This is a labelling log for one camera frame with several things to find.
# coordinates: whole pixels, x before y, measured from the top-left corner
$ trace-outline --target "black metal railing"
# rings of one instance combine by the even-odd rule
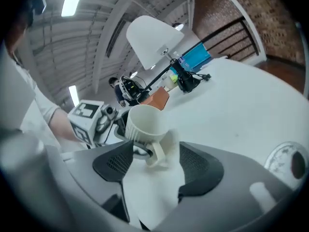
[[[233,46],[241,43],[242,41],[245,41],[246,39],[249,39],[250,40],[250,43],[245,45],[244,47],[242,47],[241,49],[237,50],[236,52],[233,52],[231,54],[227,54],[227,57],[228,58],[232,58],[233,56],[235,56],[236,54],[242,52],[243,50],[249,48],[250,46],[253,46],[254,48],[254,51],[249,53],[248,55],[242,57],[241,59],[239,59],[239,61],[242,61],[244,60],[245,58],[247,58],[248,56],[256,53],[257,55],[259,54],[258,52],[258,49],[256,47],[256,44],[253,40],[253,37],[252,35],[250,34],[246,24],[244,23],[245,21],[245,18],[242,16],[226,25],[224,25],[223,27],[217,29],[215,32],[212,32],[211,34],[207,35],[204,39],[202,39],[201,41],[199,41],[198,43],[196,43],[194,46],[192,46],[190,49],[188,49],[186,52],[183,53],[182,56],[184,56],[185,54],[187,54],[189,51],[191,51],[194,47],[196,47],[198,44],[201,44],[201,43],[206,43],[207,41],[209,41],[210,39],[214,38],[215,36],[217,36],[219,33],[225,31],[226,29],[228,28],[231,28],[232,26],[236,25],[237,23],[240,23],[242,28],[239,29],[238,31],[232,33],[231,35],[225,37],[224,39],[220,40],[219,42],[217,42],[216,44],[212,45],[211,47],[207,47],[207,51],[210,51],[211,49],[215,48],[216,46],[220,45],[221,43],[225,42],[226,40],[230,39],[231,37],[241,33],[241,32],[245,32],[246,33],[246,36],[241,38],[240,40],[237,40],[236,42],[232,43],[231,45],[229,45],[228,47],[225,47],[223,50],[221,50],[220,52],[218,52],[218,54],[222,54],[224,53],[226,50],[232,48]]]

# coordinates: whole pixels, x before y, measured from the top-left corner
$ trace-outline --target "brick wall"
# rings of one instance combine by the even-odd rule
[[[266,54],[305,64],[303,47],[295,22],[280,0],[238,0],[238,2],[253,21]],[[202,39],[240,16],[241,13],[230,0],[196,0],[193,31]],[[224,31],[218,38],[223,38],[234,30]],[[233,50],[240,49],[244,44],[236,45]]]

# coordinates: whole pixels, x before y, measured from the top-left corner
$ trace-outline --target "mug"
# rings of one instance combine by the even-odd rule
[[[146,160],[153,167],[165,159],[160,141],[168,132],[164,113],[149,105],[136,105],[128,113],[125,137],[146,145],[153,155]]]

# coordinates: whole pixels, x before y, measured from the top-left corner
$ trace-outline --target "white cube with marker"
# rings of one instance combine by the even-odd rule
[[[76,138],[89,146],[95,146],[93,138],[103,105],[102,101],[81,100],[68,114]]]

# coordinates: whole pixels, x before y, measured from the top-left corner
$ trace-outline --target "table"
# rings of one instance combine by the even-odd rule
[[[136,213],[149,229],[177,206],[177,191],[184,184],[178,141],[242,154],[262,165],[286,141],[309,150],[309,104],[297,90],[265,71],[228,59],[214,59],[200,73],[209,73],[211,80],[189,94],[178,87],[169,92],[163,110],[173,138],[166,147],[168,165],[150,169],[134,159],[124,178],[129,214]]]

